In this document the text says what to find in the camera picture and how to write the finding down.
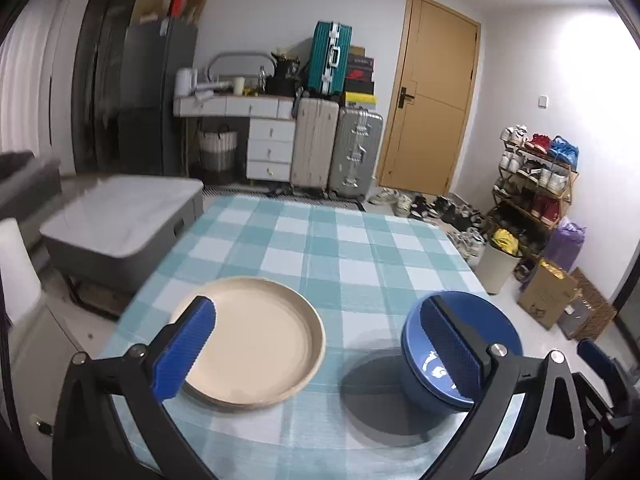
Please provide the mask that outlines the wooden door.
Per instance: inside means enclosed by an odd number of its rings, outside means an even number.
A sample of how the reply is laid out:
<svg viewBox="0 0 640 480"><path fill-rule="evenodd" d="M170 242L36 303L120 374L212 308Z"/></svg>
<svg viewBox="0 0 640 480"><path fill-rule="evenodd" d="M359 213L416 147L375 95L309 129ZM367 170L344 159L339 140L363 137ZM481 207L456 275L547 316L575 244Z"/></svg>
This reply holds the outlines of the wooden door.
<svg viewBox="0 0 640 480"><path fill-rule="evenodd" d="M407 0L379 185L431 195L449 191L479 57L479 22L434 0Z"/></svg>

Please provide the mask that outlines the beige suitcase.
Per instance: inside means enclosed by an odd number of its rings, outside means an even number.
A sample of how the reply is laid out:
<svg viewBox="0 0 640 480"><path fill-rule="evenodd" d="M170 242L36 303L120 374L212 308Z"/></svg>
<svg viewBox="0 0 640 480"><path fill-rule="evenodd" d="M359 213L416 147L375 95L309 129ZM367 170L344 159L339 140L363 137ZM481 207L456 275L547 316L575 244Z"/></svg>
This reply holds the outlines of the beige suitcase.
<svg viewBox="0 0 640 480"><path fill-rule="evenodd" d="M296 188L324 191L340 107L327 100L303 98L296 117L291 183Z"/></svg>

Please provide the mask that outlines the woven laundry basket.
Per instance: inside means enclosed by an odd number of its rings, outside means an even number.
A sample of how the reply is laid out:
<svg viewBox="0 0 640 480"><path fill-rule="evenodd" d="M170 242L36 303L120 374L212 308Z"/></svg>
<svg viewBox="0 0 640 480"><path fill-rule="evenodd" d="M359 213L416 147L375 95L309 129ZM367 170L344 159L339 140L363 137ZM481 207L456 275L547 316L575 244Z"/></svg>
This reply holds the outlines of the woven laundry basket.
<svg viewBox="0 0 640 480"><path fill-rule="evenodd" d="M234 180L237 148L236 131L201 131L198 134L200 166L207 182L228 184Z"/></svg>

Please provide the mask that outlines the beige round plate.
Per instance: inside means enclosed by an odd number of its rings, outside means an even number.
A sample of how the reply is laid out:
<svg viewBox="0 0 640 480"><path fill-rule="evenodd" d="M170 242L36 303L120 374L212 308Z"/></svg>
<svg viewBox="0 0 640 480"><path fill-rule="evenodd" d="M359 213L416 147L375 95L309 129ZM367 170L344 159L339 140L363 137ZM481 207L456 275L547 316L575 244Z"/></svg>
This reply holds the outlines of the beige round plate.
<svg viewBox="0 0 640 480"><path fill-rule="evenodd" d="M213 333L186 375L191 390L228 408L265 408L302 390L326 354L316 309L280 283L234 276L189 292L171 313L175 322L197 296L213 301Z"/></svg>

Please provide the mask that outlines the oval mirror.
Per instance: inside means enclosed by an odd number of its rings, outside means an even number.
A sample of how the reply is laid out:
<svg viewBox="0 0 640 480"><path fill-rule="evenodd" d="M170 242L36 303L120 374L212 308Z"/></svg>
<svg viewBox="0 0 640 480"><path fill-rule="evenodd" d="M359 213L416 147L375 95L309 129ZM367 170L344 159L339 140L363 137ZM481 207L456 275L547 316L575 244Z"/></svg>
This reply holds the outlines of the oval mirror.
<svg viewBox="0 0 640 480"><path fill-rule="evenodd" d="M206 66L204 75L208 82L234 81L244 78L245 84L255 87L276 69L276 60L268 52L227 51L216 54Z"/></svg>

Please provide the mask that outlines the white curtain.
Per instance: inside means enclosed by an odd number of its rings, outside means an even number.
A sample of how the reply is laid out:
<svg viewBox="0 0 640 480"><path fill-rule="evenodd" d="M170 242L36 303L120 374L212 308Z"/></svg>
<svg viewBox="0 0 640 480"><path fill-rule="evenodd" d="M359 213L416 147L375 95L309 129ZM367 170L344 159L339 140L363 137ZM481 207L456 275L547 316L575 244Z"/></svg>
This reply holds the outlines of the white curtain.
<svg viewBox="0 0 640 480"><path fill-rule="evenodd" d="M51 131L55 50L68 0L29 0L1 45L1 151L56 154Z"/></svg>

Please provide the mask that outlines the dark glass cabinet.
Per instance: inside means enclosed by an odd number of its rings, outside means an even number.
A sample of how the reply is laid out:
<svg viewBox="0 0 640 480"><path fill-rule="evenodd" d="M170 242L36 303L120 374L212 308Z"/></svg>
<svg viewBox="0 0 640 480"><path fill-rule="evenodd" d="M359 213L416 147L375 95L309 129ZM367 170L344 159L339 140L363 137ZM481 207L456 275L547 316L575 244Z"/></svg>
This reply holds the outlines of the dark glass cabinet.
<svg viewBox="0 0 640 480"><path fill-rule="evenodd" d="M125 37L136 0L88 0L72 82L72 145L78 174L119 170L118 115Z"/></svg>

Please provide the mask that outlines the grey sofa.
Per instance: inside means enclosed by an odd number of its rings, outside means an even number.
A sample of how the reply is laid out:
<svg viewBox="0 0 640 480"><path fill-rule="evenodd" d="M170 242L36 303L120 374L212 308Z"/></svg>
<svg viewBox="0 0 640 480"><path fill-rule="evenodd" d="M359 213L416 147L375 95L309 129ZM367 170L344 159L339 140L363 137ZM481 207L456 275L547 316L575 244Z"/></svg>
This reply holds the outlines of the grey sofa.
<svg viewBox="0 0 640 480"><path fill-rule="evenodd" d="M2 153L1 219L23 221L61 194L60 163L57 157L30 151Z"/></svg>

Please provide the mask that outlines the cardboard box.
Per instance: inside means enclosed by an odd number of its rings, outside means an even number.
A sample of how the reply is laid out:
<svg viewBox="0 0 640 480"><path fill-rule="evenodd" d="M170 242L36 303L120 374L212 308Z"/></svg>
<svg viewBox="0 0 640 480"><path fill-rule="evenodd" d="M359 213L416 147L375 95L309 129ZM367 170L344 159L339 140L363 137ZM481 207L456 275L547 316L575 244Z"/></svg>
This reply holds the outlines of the cardboard box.
<svg viewBox="0 0 640 480"><path fill-rule="evenodd" d="M578 284L573 275L546 259L539 261L533 278L518 297L518 305L546 330L558 322L564 309L576 298Z"/></svg>

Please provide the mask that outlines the silver suitcase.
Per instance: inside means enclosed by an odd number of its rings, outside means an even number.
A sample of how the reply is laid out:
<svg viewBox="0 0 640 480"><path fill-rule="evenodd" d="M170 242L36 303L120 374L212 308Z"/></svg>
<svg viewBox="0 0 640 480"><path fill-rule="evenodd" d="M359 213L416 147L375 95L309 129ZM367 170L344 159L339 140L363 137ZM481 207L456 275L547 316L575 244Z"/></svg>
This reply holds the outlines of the silver suitcase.
<svg viewBox="0 0 640 480"><path fill-rule="evenodd" d="M378 157L383 118L364 108L342 107L338 114L328 190L363 200Z"/></svg>

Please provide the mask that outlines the white drawer desk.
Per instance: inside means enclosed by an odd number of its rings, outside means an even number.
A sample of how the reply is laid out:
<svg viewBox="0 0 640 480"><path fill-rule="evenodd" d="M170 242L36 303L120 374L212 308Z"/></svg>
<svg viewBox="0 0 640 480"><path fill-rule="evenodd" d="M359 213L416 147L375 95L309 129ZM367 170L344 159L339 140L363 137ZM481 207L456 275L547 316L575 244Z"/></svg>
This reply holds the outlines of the white drawer desk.
<svg viewBox="0 0 640 480"><path fill-rule="evenodd" d="M282 183L288 183L291 175L296 128L293 107L289 98L215 96L210 92L174 101L176 116L196 120L197 148L201 131L238 133L235 179Z"/></svg>

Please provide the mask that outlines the blue bowl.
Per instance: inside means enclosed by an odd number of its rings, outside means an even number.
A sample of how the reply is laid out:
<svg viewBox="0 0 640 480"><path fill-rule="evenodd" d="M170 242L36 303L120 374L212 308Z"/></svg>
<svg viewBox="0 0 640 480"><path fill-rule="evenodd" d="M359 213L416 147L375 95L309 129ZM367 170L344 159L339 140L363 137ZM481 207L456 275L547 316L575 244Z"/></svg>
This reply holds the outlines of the blue bowl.
<svg viewBox="0 0 640 480"><path fill-rule="evenodd" d="M431 292L411 309L401 337L400 380L424 411L467 412L488 382L488 347L521 356L520 336L488 300L470 292Z"/></svg>

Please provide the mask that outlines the beige trash bin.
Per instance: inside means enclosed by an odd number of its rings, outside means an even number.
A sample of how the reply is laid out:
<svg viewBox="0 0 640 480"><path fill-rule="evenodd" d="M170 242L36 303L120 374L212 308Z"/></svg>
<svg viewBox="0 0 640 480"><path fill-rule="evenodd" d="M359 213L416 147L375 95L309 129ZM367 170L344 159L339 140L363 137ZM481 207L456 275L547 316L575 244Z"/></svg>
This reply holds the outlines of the beige trash bin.
<svg viewBox="0 0 640 480"><path fill-rule="evenodd" d="M489 295L497 295L521 258L519 252L511 255L494 242L489 242L480 255L474 273Z"/></svg>

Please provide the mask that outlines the dark refrigerator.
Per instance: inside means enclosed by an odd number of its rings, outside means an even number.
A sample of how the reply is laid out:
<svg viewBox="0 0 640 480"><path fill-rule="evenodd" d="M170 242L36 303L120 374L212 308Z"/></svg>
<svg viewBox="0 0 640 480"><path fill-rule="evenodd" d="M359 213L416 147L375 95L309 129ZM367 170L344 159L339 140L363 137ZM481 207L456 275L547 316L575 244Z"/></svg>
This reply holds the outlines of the dark refrigerator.
<svg viewBox="0 0 640 480"><path fill-rule="evenodd" d="M184 174L175 83L178 70L193 65L197 36L194 25L178 18L128 28L118 109L120 169L126 174Z"/></svg>

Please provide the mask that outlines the stacked shoe boxes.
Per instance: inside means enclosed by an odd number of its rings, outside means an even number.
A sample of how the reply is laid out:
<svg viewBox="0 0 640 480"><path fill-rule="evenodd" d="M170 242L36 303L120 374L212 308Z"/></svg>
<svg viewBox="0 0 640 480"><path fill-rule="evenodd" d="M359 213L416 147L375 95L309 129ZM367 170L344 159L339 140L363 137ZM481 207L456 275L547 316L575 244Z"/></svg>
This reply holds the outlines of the stacked shoe boxes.
<svg viewBox="0 0 640 480"><path fill-rule="evenodd" d="M366 55L364 47L349 48L344 82L344 105L351 108L375 110L374 58Z"/></svg>

